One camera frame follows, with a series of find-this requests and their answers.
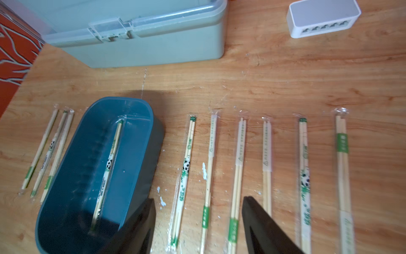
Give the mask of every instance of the plastic wrap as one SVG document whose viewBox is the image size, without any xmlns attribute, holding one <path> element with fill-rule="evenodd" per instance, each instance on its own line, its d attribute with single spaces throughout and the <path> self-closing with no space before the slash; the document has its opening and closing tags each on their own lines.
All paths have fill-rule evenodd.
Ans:
<svg viewBox="0 0 406 254">
<path fill-rule="evenodd" d="M 46 195 L 48 193 L 48 190 L 49 190 L 49 187 L 50 187 L 50 185 L 51 185 L 51 183 L 53 181 L 56 170 L 58 169 L 60 157 L 62 156 L 62 151 L 63 151 L 63 148 L 65 146 L 66 138 L 68 136 L 69 129 L 71 127 L 71 123 L 72 123 L 74 113 L 75 113 L 75 111 L 73 109 L 65 109 L 63 111 L 63 116 L 62 116 L 61 123 L 60 123 L 60 124 L 62 124 L 62 122 L 64 122 L 62 136 L 60 138 L 59 146 L 58 146 L 58 149 L 56 151 L 56 155 L 55 155 L 54 161 L 52 163 L 52 167 L 51 167 L 47 182 L 45 184 L 44 192 L 42 193 L 41 203 L 45 200 L 45 197 L 46 197 Z"/>
<path fill-rule="evenodd" d="M 194 129 L 196 125 L 197 115 L 189 115 L 189 129 L 188 137 L 186 140 L 186 151 L 183 160 L 183 167 L 180 178 L 177 181 L 177 188 L 175 189 L 174 202 L 172 205 L 171 219 L 168 229 L 168 246 L 166 251 L 176 252 L 179 241 L 180 227 L 182 221 L 182 213 L 186 198 L 186 188 L 188 185 L 190 159 L 192 155 L 192 145 L 194 137 Z"/>
<path fill-rule="evenodd" d="M 262 120 L 262 206 L 269 216 L 272 216 L 272 118 L 262 117 Z"/>
<path fill-rule="evenodd" d="M 231 204 L 231 214 L 228 233 L 227 253 L 235 254 L 237 251 L 237 239 L 239 228 L 239 215 L 241 203 L 241 185 L 242 185 L 242 172 L 244 166 L 244 153 L 245 153 L 245 137 L 247 122 L 246 119 L 240 115 L 238 124 L 237 144 L 235 151 L 235 173 L 233 184 L 233 199 Z"/>
<path fill-rule="evenodd" d="M 28 183 L 30 182 L 32 174 L 34 173 L 34 170 L 35 170 L 35 168 L 37 166 L 39 157 L 41 156 L 42 150 L 44 149 L 45 142 L 47 141 L 48 136 L 51 133 L 51 129 L 52 129 L 52 126 L 54 125 L 54 122 L 55 122 L 56 116 L 58 114 L 58 111 L 59 111 L 59 105 L 55 104 L 54 105 L 54 110 L 53 110 L 52 115 L 51 115 L 51 119 L 48 122 L 47 128 L 46 128 L 46 130 L 45 130 L 45 132 L 44 132 L 44 134 L 42 136 L 42 139 L 41 139 L 41 142 L 40 142 L 39 147 L 37 149 L 37 152 L 36 152 L 36 154 L 34 156 L 34 159 L 32 160 L 31 166 L 29 167 L 28 172 L 27 172 L 27 174 L 26 174 L 26 176 L 24 178 L 23 185 L 21 187 L 21 191 L 19 192 L 19 194 L 23 194 L 25 192 L 25 189 L 27 188 Z"/>
<path fill-rule="evenodd" d="M 354 221 L 351 210 L 350 169 L 348 163 L 348 135 L 346 117 L 349 114 L 346 108 L 337 108 L 333 111 L 335 117 L 337 172 L 338 172 L 338 198 L 341 253 L 355 254 Z"/>
<path fill-rule="evenodd" d="M 62 117 L 61 117 L 60 122 L 58 124 L 58 127 L 57 127 L 57 129 L 55 131 L 54 137 L 51 140 L 48 151 L 47 151 L 47 153 L 45 155 L 45 158 L 44 158 L 44 162 L 42 163 L 41 169 L 39 170 L 37 180 L 35 181 L 34 187 L 33 187 L 32 191 L 31 191 L 31 201 L 35 200 L 35 196 L 36 196 L 36 194 L 38 192 L 39 185 L 41 184 L 42 178 L 43 178 L 43 176 L 45 174 L 45 171 L 46 171 L 46 169 L 48 167 L 48 164 L 51 161 L 52 154 L 54 153 L 56 144 L 59 142 L 59 136 L 61 135 L 62 129 L 65 126 L 65 120 L 66 120 L 66 118 L 68 116 L 68 111 L 70 111 L 70 109 L 67 108 L 67 107 L 65 107 L 63 109 Z"/>
<path fill-rule="evenodd" d="M 119 140 L 120 140 L 121 132 L 123 129 L 124 121 L 125 121 L 125 117 L 123 117 L 123 116 L 120 116 L 118 118 L 118 120 L 116 121 L 117 128 L 116 128 L 116 132 L 115 132 L 115 135 L 114 135 L 114 138 L 112 141 L 110 154 L 107 158 L 106 168 L 104 170 L 103 179 L 101 181 L 102 185 L 100 186 L 99 195 L 97 196 L 96 207 L 93 212 L 93 218 L 92 218 L 92 222 L 91 222 L 91 226 L 90 226 L 90 232 L 94 232 L 96 230 L 98 219 L 99 219 L 99 217 L 101 217 L 101 214 L 103 211 L 102 206 L 103 206 L 104 198 L 106 196 L 106 192 L 108 191 L 108 184 L 109 184 L 110 177 L 112 175 L 111 172 L 114 170 L 114 161 L 117 156 L 117 150 L 118 150 L 118 146 L 119 146 Z"/>
<path fill-rule="evenodd" d="M 307 144 L 307 118 L 295 114 L 298 122 L 298 170 L 299 170 L 299 246 L 305 254 L 311 254 L 311 203 L 310 203 L 310 168 Z"/>
<path fill-rule="evenodd" d="M 214 155 L 216 153 L 216 129 L 217 121 L 219 119 L 219 111 L 211 111 L 210 117 L 210 138 L 209 138 L 209 151 L 208 151 L 208 162 L 207 162 L 207 179 L 206 179 L 206 194 L 205 194 L 205 203 L 203 206 L 203 215 L 202 215 L 202 236 L 200 243 L 200 254 L 205 253 L 207 232 L 209 229 L 210 222 L 210 200 L 211 200 L 211 187 L 212 187 L 212 173 L 213 173 L 213 161 Z"/>
</svg>

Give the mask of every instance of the wooden table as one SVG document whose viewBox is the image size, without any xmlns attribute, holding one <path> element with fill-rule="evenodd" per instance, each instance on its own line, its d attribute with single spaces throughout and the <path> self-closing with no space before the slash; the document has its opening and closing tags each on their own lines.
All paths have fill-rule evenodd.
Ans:
<svg viewBox="0 0 406 254">
<path fill-rule="evenodd" d="M 39 200 L 32 203 L 28 193 L 17 193 L 53 104 L 76 111 L 69 141 L 94 101 L 125 96 L 149 102 L 166 128 L 150 192 L 157 207 L 152 253 L 164 253 L 167 245 L 190 113 L 198 118 L 178 252 L 197 252 L 206 184 L 202 163 L 207 163 L 210 109 L 214 108 L 220 109 L 221 120 L 208 253 L 222 253 L 226 246 L 240 115 L 248 119 L 242 195 L 262 202 L 261 117 L 271 116 L 273 218 L 295 239 L 298 126 L 294 113 L 308 118 L 313 253 L 339 253 L 331 114 L 339 106 L 350 110 L 347 124 L 357 253 L 405 253 L 404 1 L 360 0 L 363 13 L 351 29 L 302 39 L 289 36 L 288 5 L 286 0 L 229 2 L 226 49 L 219 60 L 91 69 L 46 45 L 0 120 L 0 252 L 38 253 L 34 230 Z M 160 196 L 167 204 L 162 209 Z M 247 253 L 242 223 L 238 253 Z"/>
</svg>

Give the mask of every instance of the clear plastic lid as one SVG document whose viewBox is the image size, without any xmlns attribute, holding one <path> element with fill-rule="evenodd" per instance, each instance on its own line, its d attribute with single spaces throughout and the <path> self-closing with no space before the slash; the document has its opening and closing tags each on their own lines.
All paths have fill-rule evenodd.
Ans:
<svg viewBox="0 0 406 254">
<path fill-rule="evenodd" d="M 118 11 L 117 2 L 102 0 L 97 1 L 97 6 L 99 2 L 108 2 L 108 6 L 114 8 L 109 14 L 102 11 L 106 8 L 103 7 L 101 10 L 96 8 L 97 11 L 88 11 L 86 13 L 89 15 L 85 15 L 82 12 L 91 8 L 83 2 L 72 7 L 64 6 L 63 10 L 56 12 L 61 14 L 58 18 L 54 17 L 55 13 L 47 15 L 47 18 L 52 16 L 52 20 L 57 21 L 52 27 L 56 33 L 43 35 L 44 40 L 57 47 L 69 47 L 108 42 L 112 37 L 131 39 L 138 32 L 148 36 L 148 30 L 153 34 L 156 30 L 161 33 L 162 30 L 170 32 L 187 29 L 189 26 L 212 23 L 213 19 L 222 16 L 227 6 L 227 0 L 153 0 L 142 4 L 140 1 L 121 1 L 126 8 Z M 95 3 L 96 1 L 90 1 L 89 4 L 93 6 Z M 73 13 L 75 18 L 68 19 Z"/>
</svg>

